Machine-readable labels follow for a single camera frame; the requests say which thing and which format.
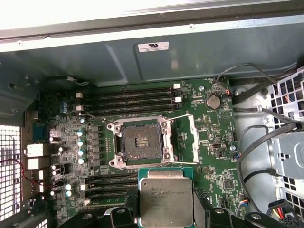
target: black cable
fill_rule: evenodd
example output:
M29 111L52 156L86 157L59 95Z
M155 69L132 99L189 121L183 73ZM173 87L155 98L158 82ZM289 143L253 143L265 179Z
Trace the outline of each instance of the black cable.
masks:
M252 172L251 174L249 174L248 176L246 176L244 178L244 182L247 183L248 180L250 180L254 176L259 175L261 173L268 173L269 174L270 172L269 172L269 170L257 170L257 171L254 171L254 172Z
M233 108L234 112L242 112L242 113L260 113L258 108ZM288 117L284 117L278 113L275 113L273 111L270 111L268 109L262 108L261 110L264 113L268 113L272 116L274 116L275 118L283 121L284 123L290 123L290 122L294 122L294 120L289 119Z
M236 66L232 66L226 70L224 70L222 73L220 73L217 77L217 79L215 80L215 84L218 84L219 83L219 80L220 78L227 72L233 70L233 69L236 69L236 68L239 68L239 67L254 67L255 69L257 69L263 76L265 76L269 81L271 81L272 83L274 84L277 84L277 81L274 80L273 78L271 78L265 71L263 71L261 68L259 68L257 65L253 64L253 63L242 63L242 64L239 64L239 65L236 65Z
M278 75L278 76L275 76L273 77L275 80L281 80L285 77L288 77L290 75L294 74L294 72L292 73L285 73L283 75ZM265 82L262 82L262 83L259 83L257 84L256 86L250 88L249 90L246 90L244 91L243 93L237 95L237 96L234 96L232 98L232 104L233 105L236 105L236 104L239 104L245 100L247 100L248 98L252 97L254 94L257 94L258 92L262 91L263 89L266 89L267 87L271 86L273 83L271 81L265 81Z
M241 186L243 187L244 194L247 196L249 203L252 205L252 207L257 211L261 212L261 210L257 207L257 205L254 203L253 199L251 198L245 182L244 177L241 169L241 162L244 158L246 158L255 148L263 144L264 142L270 140L273 137L277 137L283 133L289 132L296 128L296 123L287 123L281 128L275 129L270 133L265 134L263 137L259 138L258 140L254 141L243 153L242 156L237 161L237 174L241 183Z

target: cable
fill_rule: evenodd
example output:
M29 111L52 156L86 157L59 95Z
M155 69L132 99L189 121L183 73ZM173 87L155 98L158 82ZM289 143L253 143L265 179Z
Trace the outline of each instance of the cable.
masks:
M241 207L242 206L246 206L248 207L248 200L243 200L243 201L240 201L238 206L237 206L237 209L236 209L236 217L238 218L238 215L240 213L240 210L241 210Z
M281 80L285 77L288 77L290 75L293 75L294 72L291 72L291 73L284 73L282 75L278 75L278 76L275 76L273 77L275 80ZM257 94L258 92L262 91L263 89L266 89L267 87L271 86L272 85L272 82L270 81L265 81L265 82L262 82L262 83L259 83L257 84L256 86L250 88L249 90L246 90L244 91L243 93L237 95L237 96L234 96L232 98L232 104L233 105L236 105L238 103L241 103L245 100L247 100L248 98L252 97L253 95Z
M275 118L277 118L277 119L279 119L283 122L286 122L286 123L294 122L294 120L289 119L288 117L281 116L278 113L275 113L275 112L270 111L270 110L265 109L265 108L262 108L262 109L259 109L259 108L233 108L233 111L234 112L240 112L240 113L260 113L260 112L264 112L264 113L268 113L268 114L274 116Z
M277 211L276 211L275 209L272 209L272 211L273 211L273 213L274 213L276 216L278 216L279 219L281 218L280 215L277 213Z
M21 167L21 177L23 177L23 178L26 179L27 181L32 182L33 184L36 184L36 185L43 185L43 184L40 184L40 183L35 182L34 180L31 180L31 179L27 178L27 177L24 175L24 167L23 167L22 163L19 162L17 159L14 159L14 158L5 159L5 160L0 161L0 163L9 162L9 161L14 161L14 162L16 162L16 163L18 163L18 164L20 165L20 167Z
M116 123L114 123L114 122L112 122L112 121L109 121L109 120L106 120L106 119L103 119L103 118L96 117L96 116L94 116L94 115L92 115L92 114L81 114L80 116L90 116L90 117L92 117L93 119L101 120L101 121L103 121L103 122L106 122L106 123L109 123L109 124L114 124L114 125L116 125Z
M253 64L253 63L242 63L242 64L239 64L239 65L235 65L235 66L232 66L226 70L224 70L222 73L220 73L215 81L215 84L218 84L219 83L219 80L220 78L227 72L233 70L233 69L236 69L236 68L239 68L239 67L246 67L246 66L251 66L255 69L257 69L262 75L264 75L269 81L271 81L272 83L274 84L277 84L277 81L275 81L273 78L271 78L265 71L263 71L261 68L259 68L257 65Z
M278 208L277 210L279 212L279 215L280 215L281 219L284 219L284 214L282 212L282 208Z
M257 211L257 212L261 212L260 209L257 207L257 205L254 203L254 201L252 200L245 182L244 182L244 177L243 177L243 173L242 173L242 169L241 169L241 162L243 161L243 159L245 157L247 157L255 148L257 148L258 146L260 146L261 144L263 144L264 142L270 140L271 138L277 137L283 133L286 133L288 131L291 131L293 129L296 128L296 123L287 123L284 126L282 126L281 128L275 129L270 133L265 134L263 137L259 138L258 140L254 141L242 154L242 156L237 160L237 174L241 183L241 186L243 187L243 191L244 194L247 196L249 203L253 206L253 208Z

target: sticker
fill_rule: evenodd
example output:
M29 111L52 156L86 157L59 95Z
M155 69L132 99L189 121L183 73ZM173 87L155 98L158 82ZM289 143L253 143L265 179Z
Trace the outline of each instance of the sticker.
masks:
M168 50L169 49L169 42L139 44L138 49L139 49L139 52Z

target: gray metal surface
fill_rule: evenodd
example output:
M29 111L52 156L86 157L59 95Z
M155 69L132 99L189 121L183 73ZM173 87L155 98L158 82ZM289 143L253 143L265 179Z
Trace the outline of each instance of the gray metal surface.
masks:
M239 94L251 88L253 85L242 85L234 88L234 93ZM270 94L267 96L258 93L246 101L236 105L242 108L252 108L262 105L264 108L270 107ZM265 124L270 116L263 113L251 114L251 113L235 113L236 130L238 138L242 134L243 130L252 125ZM251 143L258 138L262 137L265 131L262 129L251 129L243 137L241 144L241 151L244 151ZM242 162L242 172L244 177L248 174L271 167L272 153L269 151L267 143L260 145L254 151L252 151ZM247 183L247 189L250 192L251 197L258 206L258 208L266 213L268 204L277 200L276 188L274 187L273 177L268 174L259 174L252 177Z
M286 133L272 139L278 174L304 179L304 132Z
M210 77L242 62L254 62L276 74L302 54L303 24L304 16L290 16L7 40L0 42L0 61L31 81L71 75L96 86ZM139 52L137 47L163 41L169 42L169 50ZM234 76L255 75L256 71L246 67L234 72ZM52 89L76 85L48 84Z
M193 224L192 180L182 171L149 171L139 182L143 227L188 227Z

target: ram slot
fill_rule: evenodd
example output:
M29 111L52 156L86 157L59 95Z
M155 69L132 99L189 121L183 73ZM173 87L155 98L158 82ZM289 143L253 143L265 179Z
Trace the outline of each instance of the ram slot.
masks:
M103 110L113 110L113 109L125 109L125 108L140 108L140 107L151 107L151 106L162 106L162 105L171 105L176 104L172 100L161 100L161 101L153 101L150 100L148 102L137 102L137 103L126 103L126 104L116 104L107 107L100 107L98 105L94 107L87 107L89 111L103 111Z
M150 88L150 89L141 89L141 90L125 90L115 93L87 95L86 97L98 99L98 98L116 97L120 95L175 93L175 91L176 91L175 89L171 89L171 88Z
M170 111L177 111L180 110L180 105L172 104L167 105L165 107L155 106L155 107L142 107L137 109L124 109L118 111L110 111L110 112L88 112L94 116L111 116L111 115L123 115L123 114L141 114L141 113L162 113L162 112L170 112Z

